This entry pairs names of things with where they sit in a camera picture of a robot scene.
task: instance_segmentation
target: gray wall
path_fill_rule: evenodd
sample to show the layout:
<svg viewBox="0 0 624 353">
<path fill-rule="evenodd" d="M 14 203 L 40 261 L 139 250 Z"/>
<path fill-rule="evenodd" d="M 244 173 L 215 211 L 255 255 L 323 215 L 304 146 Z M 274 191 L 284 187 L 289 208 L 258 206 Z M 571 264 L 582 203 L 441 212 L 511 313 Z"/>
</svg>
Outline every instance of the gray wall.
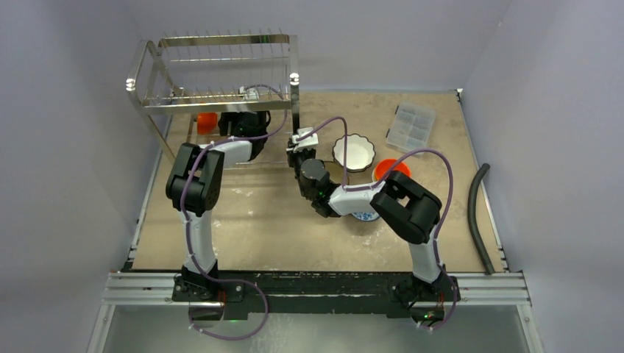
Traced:
<svg viewBox="0 0 624 353">
<path fill-rule="evenodd" d="M 621 352 L 624 3 L 513 1 L 464 90 L 549 352 Z"/>
<path fill-rule="evenodd" d="M 143 38 L 299 35 L 302 89 L 463 87 L 511 0 L 127 0 Z"/>
<path fill-rule="evenodd" d="M 83 352 L 155 157 L 118 1 L 0 3 L 0 351 Z"/>
</svg>

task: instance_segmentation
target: blue and white plate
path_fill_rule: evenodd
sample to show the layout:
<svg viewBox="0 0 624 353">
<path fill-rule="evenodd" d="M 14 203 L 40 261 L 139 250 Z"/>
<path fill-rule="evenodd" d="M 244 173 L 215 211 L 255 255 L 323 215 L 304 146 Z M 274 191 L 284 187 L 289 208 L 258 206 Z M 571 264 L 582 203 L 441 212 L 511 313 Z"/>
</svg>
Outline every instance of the blue and white plate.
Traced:
<svg viewBox="0 0 624 353">
<path fill-rule="evenodd" d="M 372 222 L 379 219 L 380 215 L 376 212 L 354 212 L 351 213 L 353 217 L 356 217 L 360 221 Z"/>
</svg>

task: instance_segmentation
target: metal dish rack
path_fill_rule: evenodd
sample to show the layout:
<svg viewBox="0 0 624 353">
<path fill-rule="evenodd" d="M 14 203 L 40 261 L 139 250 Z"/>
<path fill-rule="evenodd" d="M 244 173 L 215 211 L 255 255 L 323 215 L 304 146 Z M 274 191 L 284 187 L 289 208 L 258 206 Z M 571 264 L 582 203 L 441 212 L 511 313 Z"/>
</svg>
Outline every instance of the metal dish rack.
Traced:
<svg viewBox="0 0 624 353">
<path fill-rule="evenodd" d="M 126 80 L 132 105 L 171 162 L 175 155 L 155 123 L 158 115 L 191 114 L 192 123 L 203 112 L 290 110 L 292 130 L 299 129 L 296 35 L 194 34 L 165 34 L 158 45 L 142 40 Z M 254 86 L 257 99 L 244 101 L 239 88 Z"/>
</svg>

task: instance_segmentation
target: wooden table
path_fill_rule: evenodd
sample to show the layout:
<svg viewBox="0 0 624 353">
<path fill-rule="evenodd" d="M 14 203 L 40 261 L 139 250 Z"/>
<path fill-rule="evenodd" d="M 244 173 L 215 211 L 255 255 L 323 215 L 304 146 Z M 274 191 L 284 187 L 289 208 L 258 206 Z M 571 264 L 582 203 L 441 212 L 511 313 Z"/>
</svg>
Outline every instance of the wooden table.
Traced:
<svg viewBox="0 0 624 353">
<path fill-rule="evenodd" d="M 455 192 L 440 233 L 440 252 L 447 270 L 483 272 L 467 226 L 468 189 L 476 173 L 464 118 L 452 93 L 302 93 L 301 127 L 318 126 L 335 115 L 347 119 L 349 133 L 367 136 L 375 144 L 376 162 L 402 155 L 386 145 L 385 133 L 394 109 L 410 101 L 436 111 L 429 147 L 449 159 Z M 282 112 L 272 112 L 269 130 L 278 126 Z M 189 130 L 190 116 L 174 117 L 167 140 L 174 152 L 181 143 L 207 143 Z M 290 132 L 288 124 L 284 132 Z M 343 134 L 339 122 L 319 132 L 317 158 L 331 160 L 334 141 Z M 267 143 L 258 161 L 286 160 L 288 134 Z M 410 157 L 412 178 L 435 193 L 443 203 L 448 192 L 447 171 L 435 155 Z M 136 269 L 179 269 L 185 259 L 182 224 L 165 184 L 171 163 L 162 159 L 141 230 Z M 351 174 L 351 184 L 370 182 L 372 169 Z M 494 230 L 480 192 L 477 220 L 483 242 L 496 271 L 503 266 Z M 323 218 L 299 194 L 290 168 L 248 168 L 225 171 L 221 195 L 213 211 L 213 245 L 221 269 L 318 270 L 318 271 L 410 271 L 407 244 L 383 220 L 362 222 L 352 216 Z"/>
</svg>

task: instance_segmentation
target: clear plastic container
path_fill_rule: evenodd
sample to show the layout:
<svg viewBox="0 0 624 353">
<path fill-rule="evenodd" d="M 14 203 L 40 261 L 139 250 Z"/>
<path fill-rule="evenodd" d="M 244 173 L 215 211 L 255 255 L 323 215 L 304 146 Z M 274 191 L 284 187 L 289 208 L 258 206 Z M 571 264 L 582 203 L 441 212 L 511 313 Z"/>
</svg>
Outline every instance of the clear plastic container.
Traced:
<svg viewBox="0 0 624 353">
<path fill-rule="evenodd" d="M 423 149 L 427 147 L 434 120 L 435 110 L 401 102 L 394 114 L 392 127 L 386 135 L 386 142 L 403 152 Z"/>
</svg>

